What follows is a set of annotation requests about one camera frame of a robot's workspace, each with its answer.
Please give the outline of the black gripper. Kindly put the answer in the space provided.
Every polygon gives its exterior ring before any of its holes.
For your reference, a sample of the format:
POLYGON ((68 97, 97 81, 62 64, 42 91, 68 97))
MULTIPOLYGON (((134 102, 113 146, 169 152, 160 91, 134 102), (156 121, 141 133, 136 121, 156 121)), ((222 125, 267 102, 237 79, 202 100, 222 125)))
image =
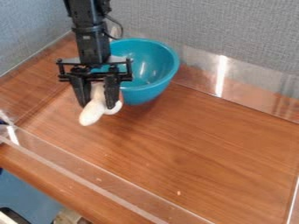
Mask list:
POLYGON ((120 82, 133 79, 133 60, 109 56, 104 63, 82 63, 80 58, 57 59, 58 80, 69 81, 78 105, 84 108, 90 100, 90 81, 104 81, 106 108, 112 109, 118 101, 120 82))

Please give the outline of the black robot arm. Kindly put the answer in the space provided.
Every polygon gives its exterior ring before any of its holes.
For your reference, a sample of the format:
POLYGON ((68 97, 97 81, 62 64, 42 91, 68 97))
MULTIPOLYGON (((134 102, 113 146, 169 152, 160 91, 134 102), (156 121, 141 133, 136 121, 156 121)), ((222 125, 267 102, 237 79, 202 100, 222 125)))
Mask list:
POLYGON ((120 23, 108 15, 110 0, 62 0, 72 21, 78 57, 57 59, 58 80, 72 86, 78 105, 90 101, 90 85, 104 84, 104 100, 112 109, 118 100, 120 83, 133 79, 132 60, 113 56, 106 20, 120 23))

